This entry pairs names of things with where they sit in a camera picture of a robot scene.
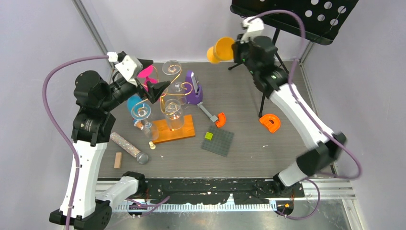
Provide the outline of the magenta plastic goblet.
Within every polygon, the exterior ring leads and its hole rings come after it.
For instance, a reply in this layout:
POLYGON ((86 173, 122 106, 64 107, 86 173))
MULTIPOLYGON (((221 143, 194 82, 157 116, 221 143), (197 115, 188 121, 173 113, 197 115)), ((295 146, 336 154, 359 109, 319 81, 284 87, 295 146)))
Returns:
POLYGON ((150 77, 150 75, 155 71, 155 67, 153 65, 145 68, 142 70, 138 75, 137 78, 139 80, 144 80, 144 83, 142 83, 143 87, 145 88, 146 91, 148 91, 147 83, 150 82, 152 84, 158 83, 158 79, 150 77))

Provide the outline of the blue plastic goblet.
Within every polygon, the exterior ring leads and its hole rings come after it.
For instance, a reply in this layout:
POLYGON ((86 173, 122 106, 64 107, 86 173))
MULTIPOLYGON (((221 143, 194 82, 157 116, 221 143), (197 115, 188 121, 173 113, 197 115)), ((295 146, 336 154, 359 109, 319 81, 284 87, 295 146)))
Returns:
POLYGON ((142 99, 137 94, 127 100, 127 109, 132 117, 138 115, 138 110, 143 107, 144 104, 141 101, 142 99))

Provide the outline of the clear wine glass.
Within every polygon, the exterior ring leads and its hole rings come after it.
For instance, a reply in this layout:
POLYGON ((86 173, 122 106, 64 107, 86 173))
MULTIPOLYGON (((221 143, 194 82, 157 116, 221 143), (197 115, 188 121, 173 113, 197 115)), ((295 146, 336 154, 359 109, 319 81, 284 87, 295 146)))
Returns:
POLYGON ((151 116, 152 109, 151 107, 143 103, 143 107, 138 110, 138 115, 134 115, 134 121, 138 120, 141 121, 144 125, 143 133, 151 140, 154 141, 159 137, 159 131, 155 124, 149 121, 149 117, 151 116))

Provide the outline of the orange plastic goblet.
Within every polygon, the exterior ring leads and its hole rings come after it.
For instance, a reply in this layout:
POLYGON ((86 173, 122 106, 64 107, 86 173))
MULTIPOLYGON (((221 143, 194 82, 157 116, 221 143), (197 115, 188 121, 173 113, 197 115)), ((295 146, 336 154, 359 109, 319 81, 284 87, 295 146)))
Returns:
POLYGON ((230 61, 233 59, 234 39, 231 37, 222 37, 216 44, 210 47, 206 52, 207 60, 212 64, 219 64, 220 62, 230 61))

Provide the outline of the gold wire glass rack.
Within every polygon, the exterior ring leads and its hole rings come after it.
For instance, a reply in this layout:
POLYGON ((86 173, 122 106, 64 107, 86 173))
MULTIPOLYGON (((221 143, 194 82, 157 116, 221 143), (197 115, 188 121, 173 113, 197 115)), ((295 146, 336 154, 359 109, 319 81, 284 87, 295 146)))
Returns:
POLYGON ((134 120, 134 126, 139 128, 150 139, 150 146, 195 137, 195 129, 191 115, 184 115, 181 97, 185 97, 192 91, 186 89, 187 82, 176 82, 182 73, 180 62, 170 60, 164 63, 162 71, 167 76, 173 76, 170 87, 176 86, 177 91, 165 90, 159 98, 159 108, 165 119, 149 121, 152 109, 145 102, 140 101, 130 106, 130 113, 134 120))

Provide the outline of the clear champagne flute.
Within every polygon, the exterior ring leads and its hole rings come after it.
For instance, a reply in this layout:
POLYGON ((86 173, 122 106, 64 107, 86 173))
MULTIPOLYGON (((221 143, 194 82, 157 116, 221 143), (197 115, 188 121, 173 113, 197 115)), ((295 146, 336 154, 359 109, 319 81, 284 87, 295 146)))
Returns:
POLYGON ((169 60, 162 66, 162 71, 167 75, 168 80, 171 82, 170 86, 166 89, 166 95, 164 96, 164 102, 169 99, 175 99, 180 102, 181 106, 186 104, 186 86, 180 80, 182 67, 180 62, 176 60, 169 60))

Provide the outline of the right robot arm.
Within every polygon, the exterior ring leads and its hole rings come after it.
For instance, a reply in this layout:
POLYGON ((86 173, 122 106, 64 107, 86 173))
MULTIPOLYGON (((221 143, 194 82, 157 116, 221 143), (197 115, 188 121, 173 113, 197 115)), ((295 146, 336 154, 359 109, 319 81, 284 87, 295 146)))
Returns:
POLYGON ((275 194, 287 196, 294 184, 336 161, 340 156, 339 144, 344 145, 347 139, 343 133, 327 127, 306 103, 300 102, 296 86, 288 82, 288 73, 275 64, 277 47, 271 38, 259 35, 243 40, 239 34, 231 47, 234 62, 248 69, 256 88, 286 115, 307 148, 307 152, 273 178, 275 194))

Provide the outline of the purple metronome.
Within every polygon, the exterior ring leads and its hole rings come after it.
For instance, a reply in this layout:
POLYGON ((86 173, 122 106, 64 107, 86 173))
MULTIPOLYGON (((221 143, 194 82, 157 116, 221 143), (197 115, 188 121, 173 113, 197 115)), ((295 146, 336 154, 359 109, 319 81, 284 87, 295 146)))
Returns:
POLYGON ((203 101, 203 88, 198 81, 197 75, 192 71, 188 70, 185 76, 186 84, 186 102, 188 104, 198 105, 203 101))

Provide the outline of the orange curved track piece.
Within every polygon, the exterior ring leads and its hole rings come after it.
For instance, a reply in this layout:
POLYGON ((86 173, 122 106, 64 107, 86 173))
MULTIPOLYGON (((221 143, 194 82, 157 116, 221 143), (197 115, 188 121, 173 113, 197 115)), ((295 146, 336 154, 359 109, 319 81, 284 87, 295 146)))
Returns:
POLYGON ((278 116, 274 114, 265 114, 260 119, 259 122, 266 127, 270 133, 275 133, 281 127, 281 121, 278 116))

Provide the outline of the black music stand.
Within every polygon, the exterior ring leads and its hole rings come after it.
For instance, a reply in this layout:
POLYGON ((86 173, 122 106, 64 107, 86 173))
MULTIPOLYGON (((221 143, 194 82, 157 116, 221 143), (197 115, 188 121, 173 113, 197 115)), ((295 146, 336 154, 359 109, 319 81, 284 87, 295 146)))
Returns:
MULTIPOLYGON (((270 37, 274 44, 279 32, 285 31, 326 46, 336 38, 356 4, 355 0, 234 0, 230 10, 244 19, 261 18, 261 35, 270 37)), ((291 74, 285 64, 279 67, 291 74)))

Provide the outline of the small orange curved piece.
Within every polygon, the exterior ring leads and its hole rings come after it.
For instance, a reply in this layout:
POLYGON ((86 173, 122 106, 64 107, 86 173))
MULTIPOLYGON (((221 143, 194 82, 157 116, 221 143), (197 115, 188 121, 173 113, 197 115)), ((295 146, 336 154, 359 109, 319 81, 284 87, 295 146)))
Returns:
POLYGON ((218 119, 215 121, 215 125, 218 128, 223 127, 226 124, 226 115, 225 113, 219 113, 218 114, 218 119))

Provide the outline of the grey plastic bar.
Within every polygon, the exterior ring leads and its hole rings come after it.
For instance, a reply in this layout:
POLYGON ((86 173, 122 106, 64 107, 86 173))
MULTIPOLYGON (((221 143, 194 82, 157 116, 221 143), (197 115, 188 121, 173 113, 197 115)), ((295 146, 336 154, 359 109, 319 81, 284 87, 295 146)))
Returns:
POLYGON ((211 114, 203 105, 202 102, 198 103, 197 106, 203 111, 203 113, 211 120, 211 122, 215 123, 218 121, 218 117, 216 115, 211 114))

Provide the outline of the green lego brick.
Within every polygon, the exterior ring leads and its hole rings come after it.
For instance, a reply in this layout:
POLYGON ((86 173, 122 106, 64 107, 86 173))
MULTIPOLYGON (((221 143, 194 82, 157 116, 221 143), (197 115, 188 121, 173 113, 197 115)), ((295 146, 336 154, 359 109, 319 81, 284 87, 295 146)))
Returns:
POLYGON ((212 138, 213 138, 213 133, 211 133, 211 132, 206 132, 205 135, 204 135, 204 138, 207 139, 207 140, 212 140, 212 138))

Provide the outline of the grey lego baseplate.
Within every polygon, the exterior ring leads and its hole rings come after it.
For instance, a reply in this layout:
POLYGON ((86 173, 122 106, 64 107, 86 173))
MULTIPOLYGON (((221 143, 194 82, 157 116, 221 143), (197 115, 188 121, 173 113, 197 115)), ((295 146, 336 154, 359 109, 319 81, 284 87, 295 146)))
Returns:
POLYGON ((207 140, 203 137, 201 149, 227 157, 235 134, 216 126, 210 126, 206 132, 213 133, 213 138, 207 140))

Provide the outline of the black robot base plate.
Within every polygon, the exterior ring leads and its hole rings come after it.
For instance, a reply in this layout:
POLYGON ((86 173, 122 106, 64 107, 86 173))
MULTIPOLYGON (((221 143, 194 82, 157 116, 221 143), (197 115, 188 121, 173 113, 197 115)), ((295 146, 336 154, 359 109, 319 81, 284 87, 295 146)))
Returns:
POLYGON ((150 178, 137 195, 130 199, 149 200, 153 204, 169 197, 168 204, 224 204, 230 198, 235 203, 265 204, 269 198, 303 198, 301 184, 287 192, 277 193, 272 179, 266 178, 150 178))

